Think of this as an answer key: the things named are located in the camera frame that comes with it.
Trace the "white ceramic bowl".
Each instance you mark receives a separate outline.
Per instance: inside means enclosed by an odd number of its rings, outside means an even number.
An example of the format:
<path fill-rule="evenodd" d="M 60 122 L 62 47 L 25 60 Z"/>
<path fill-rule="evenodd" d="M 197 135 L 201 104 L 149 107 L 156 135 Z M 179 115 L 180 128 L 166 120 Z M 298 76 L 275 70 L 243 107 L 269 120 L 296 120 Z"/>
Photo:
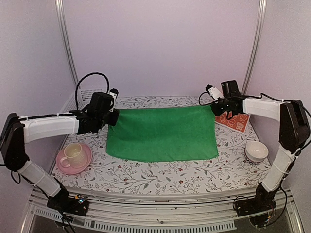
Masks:
<path fill-rule="evenodd" d="M 250 141 L 245 146 L 245 155 L 252 162 L 260 163 L 267 158 L 268 154 L 268 148 L 259 141 Z"/>

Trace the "white plastic mesh basket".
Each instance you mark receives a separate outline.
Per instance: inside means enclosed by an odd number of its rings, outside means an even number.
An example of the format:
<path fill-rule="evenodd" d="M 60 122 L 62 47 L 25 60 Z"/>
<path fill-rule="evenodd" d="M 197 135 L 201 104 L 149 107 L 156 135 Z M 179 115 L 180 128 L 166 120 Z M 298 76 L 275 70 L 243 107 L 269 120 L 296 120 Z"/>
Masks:
<path fill-rule="evenodd" d="M 68 113 L 71 110 L 76 110 L 76 101 L 78 102 L 78 108 L 83 109 L 90 103 L 93 93 L 100 91 L 100 89 L 79 89 L 77 95 L 73 92 L 61 108 L 60 113 Z"/>

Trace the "aluminium front rail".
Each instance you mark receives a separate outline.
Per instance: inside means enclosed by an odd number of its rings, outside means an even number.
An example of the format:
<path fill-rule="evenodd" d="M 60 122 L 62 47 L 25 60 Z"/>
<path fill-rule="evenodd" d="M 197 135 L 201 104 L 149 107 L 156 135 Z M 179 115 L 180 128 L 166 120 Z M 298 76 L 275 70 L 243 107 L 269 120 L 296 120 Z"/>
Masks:
<path fill-rule="evenodd" d="M 254 188 L 231 191 L 138 195 L 69 188 L 71 195 L 87 196 L 86 216 L 70 215 L 75 232 L 103 233 L 304 233 L 289 189 L 275 196 L 272 225 L 252 225 L 253 215 L 238 216 L 233 203 L 255 194 Z"/>

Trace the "pink saucer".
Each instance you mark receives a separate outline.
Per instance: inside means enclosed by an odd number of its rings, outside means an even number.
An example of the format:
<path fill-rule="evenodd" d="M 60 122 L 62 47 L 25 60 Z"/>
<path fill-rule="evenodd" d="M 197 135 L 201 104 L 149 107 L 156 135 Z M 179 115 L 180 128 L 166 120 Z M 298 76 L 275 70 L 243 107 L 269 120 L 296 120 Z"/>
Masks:
<path fill-rule="evenodd" d="M 86 162 L 85 164 L 80 167 L 80 168 L 74 168 L 72 166 L 68 166 L 68 162 L 65 162 L 65 154 L 64 154 L 64 150 L 65 148 L 62 148 L 57 157 L 56 157 L 56 167 L 64 174 L 67 175 L 75 175 L 78 173 L 83 172 L 84 170 L 86 170 L 86 168 L 90 165 L 90 163 L 92 162 L 92 150 L 91 148 L 84 144 L 84 143 L 79 143 L 82 146 L 82 149 L 84 150 L 84 152 L 86 153 Z"/>

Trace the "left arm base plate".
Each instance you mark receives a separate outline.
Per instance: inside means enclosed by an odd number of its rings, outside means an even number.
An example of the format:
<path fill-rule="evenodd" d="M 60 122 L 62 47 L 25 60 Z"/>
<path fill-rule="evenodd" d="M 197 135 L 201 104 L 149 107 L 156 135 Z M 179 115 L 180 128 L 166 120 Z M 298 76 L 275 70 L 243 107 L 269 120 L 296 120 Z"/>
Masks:
<path fill-rule="evenodd" d="M 69 213 L 78 216 L 86 216 L 89 209 L 89 201 L 83 197 L 69 197 L 67 194 L 58 194 L 49 197 L 47 207 L 60 213 Z"/>

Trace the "right aluminium frame post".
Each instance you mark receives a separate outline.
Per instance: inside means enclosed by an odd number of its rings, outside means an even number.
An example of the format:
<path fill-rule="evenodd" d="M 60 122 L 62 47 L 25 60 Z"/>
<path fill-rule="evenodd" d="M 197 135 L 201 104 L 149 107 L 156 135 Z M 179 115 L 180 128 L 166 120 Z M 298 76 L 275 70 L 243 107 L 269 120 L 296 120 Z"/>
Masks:
<path fill-rule="evenodd" d="M 263 30 L 264 20 L 265 20 L 265 12 L 266 12 L 267 0 L 260 0 L 259 1 L 259 10 L 258 10 L 258 17 L 256 22 L 255 28 L 255 35 L 253 40 L 253 46 L 250 54 L 250 59 L 248 62 L 246 75 L 243 83 L 243 89 L 246 91 L 249 87 L 251 76 L 253 72 L 253 68 L 256 61 L 257 52 L 259 49 L 260 38 Z"/>

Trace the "orange rabbit pattern towel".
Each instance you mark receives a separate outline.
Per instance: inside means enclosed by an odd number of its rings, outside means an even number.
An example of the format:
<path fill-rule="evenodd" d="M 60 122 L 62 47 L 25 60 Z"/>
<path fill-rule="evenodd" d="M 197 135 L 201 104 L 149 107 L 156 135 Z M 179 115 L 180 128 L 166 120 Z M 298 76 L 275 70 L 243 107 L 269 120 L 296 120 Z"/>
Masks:
<path fill-rule="evenodd" d="M 215 123 L 238 133 L 245 133 L 249 119 L 250 115 L 248 114 L 237 114 L 232 116 L 232 113 L 230 112 L 229 116 L 227 116 L 227 112 L 224 112 L 220 116 L 215 117 Z"/>

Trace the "aluminium frame post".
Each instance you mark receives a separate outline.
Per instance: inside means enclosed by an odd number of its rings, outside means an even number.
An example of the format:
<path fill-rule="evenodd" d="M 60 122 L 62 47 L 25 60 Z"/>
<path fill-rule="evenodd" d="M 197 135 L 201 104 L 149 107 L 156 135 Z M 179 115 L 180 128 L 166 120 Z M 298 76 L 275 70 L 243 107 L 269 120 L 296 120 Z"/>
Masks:
<path fill-rule="evenodd" d="M 246 91 L 249 87 L 251 76 L 253 72 L 253 68 L 256 61 L 257 52 L 259 49 L 260 38 L 263 30 L 264 20 L 265 20 L 265 12 L 266 12 L 267 0 L 260 0 L 259 1 L 259 10 L 258 10 L 258 17 L 256 22 L 255 28 L 255 35 L 253 40 L 253 46 L 250 54 L 250 59 L 248 62 L 246 75 L 243 83 L 243 89 Z"/>
<path fill-rule="evenodd" d="M 62 41 L 64 45 L 64 50 L 65 50 L 67 62 L 69 65 L 69 71 L 71 74 L 73 84 L 77 85 L 79 80 L 78 80 L 77 71 L 76 71 L 76 67 L 75 67 L 75 63 L 73 59 L 72 50 L 70 47 L 69 33 L 67 29 L 65 10 L 64 10 L 64 1 L 55 0 L 55 6 L 56 6 L 56 13 L 57 13 L 57 18 L 58 18 L 60 33 L 61 33 L 61 37 L 62 37 Z"/>

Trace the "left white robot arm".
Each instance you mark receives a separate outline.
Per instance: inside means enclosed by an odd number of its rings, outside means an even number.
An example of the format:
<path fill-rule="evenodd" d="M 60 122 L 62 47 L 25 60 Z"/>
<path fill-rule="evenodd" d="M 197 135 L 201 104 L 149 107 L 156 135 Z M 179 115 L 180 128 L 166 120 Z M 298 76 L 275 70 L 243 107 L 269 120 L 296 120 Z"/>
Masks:
<path fill-rule="evenodd" d="M 95 92 L 83 110 L 64 114 L 19 117 L 11 113 L 0 136 L 0 153 L 4 166 L 42 189 L 62 211 L 69 210 L 72 200 L 68 197 L 66 188 L 30 160 L 25 152 L 25 144 L 59 135 L 98 133 L 106 124 L 116 125 L 119 111 L 114 104 L 118 93 L 114 88 L 107 93 Z"/>

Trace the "green microfiber towel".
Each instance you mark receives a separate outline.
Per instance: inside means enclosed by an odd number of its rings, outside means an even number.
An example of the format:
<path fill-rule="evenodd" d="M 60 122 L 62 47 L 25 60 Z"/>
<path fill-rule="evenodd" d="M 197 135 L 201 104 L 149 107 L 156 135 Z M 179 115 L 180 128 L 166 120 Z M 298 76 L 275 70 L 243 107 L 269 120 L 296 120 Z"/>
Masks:
<path fill-rule="evenodd" d="M 121 109 L 106 153 L 147 163 L 216 158 L 214 114 L 209 106 Z"/>

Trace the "left aluminium frame post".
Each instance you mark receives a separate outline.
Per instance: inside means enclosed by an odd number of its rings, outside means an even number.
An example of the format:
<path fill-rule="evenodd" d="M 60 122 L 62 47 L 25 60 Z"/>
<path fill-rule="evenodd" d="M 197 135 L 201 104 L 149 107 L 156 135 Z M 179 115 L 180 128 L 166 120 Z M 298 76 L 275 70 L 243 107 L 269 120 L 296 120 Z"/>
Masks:
<path fill-rule="evenodd" d="M 62 37 L 62 41 L 64 45 L 64 50 L 65 50 L 67 62 L 69 65 L 69 71 L 71 74 L 73 84 L 77 85 L 79 80 L 78 80 L 77 71 L 76 71 L 76 67 L 75 67 L 75 63 L 73 59 L 72 50 L 70 47 L 69 33 L 67 29 L 65 10 L 64 10 L 64 1 L 55 0 L 55 6 L 56 6 L 56 13 L 57 13 L 57 18 L 58 18 L 60 33 L 61 33 L 61 37 Z"/>

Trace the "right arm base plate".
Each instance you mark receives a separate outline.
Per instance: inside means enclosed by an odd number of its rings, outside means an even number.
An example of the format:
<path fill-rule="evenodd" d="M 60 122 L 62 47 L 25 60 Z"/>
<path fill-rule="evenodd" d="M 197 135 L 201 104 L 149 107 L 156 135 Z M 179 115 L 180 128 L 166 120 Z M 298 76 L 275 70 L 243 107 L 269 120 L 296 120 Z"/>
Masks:
<path fill-rule="evenodd" d="M 238 216 L 252 215 L 276 208 L 276 202 L 274 200 L 268 200 L 264 202 L 256 201 L 256 198 L 244 198 L 241 200 L 233 201 L 233 209 Z"/>

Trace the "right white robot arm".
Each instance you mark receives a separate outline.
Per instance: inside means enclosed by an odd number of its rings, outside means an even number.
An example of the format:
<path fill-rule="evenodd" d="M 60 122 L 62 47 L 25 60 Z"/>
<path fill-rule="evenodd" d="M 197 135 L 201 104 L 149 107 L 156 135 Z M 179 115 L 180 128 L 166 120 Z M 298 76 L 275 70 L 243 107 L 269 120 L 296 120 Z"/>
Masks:
<path fill-rule="evenodd" d="M 300 100 L 279 100 L 261 93 L 258 97 L 241 95 L 235 80 L 221 83 L 219 91 L 206 86 L 212 97 L 211 109 L 215 116 L 222 113 L 249 114 L 266 117 L 279 122 L 279 148 L 268 175 L 258 185 L 251 207 L 261 212 L 270 204 L 282 181 L 290 173 L 295 160 L 310 144 L 311 115 Z"/>

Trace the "cream ribbed mug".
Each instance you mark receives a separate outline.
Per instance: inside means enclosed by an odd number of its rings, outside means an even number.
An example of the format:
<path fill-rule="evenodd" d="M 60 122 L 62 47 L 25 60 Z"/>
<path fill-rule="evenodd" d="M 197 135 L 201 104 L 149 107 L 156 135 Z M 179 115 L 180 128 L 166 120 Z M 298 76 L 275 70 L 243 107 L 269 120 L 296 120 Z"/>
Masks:
<path fill-rule="evenodd" d="M 86 162 L 86 153 L 79 143 L 71 143 L 65 147 L 65 162 L 74 168 L 82 167 Z"/>

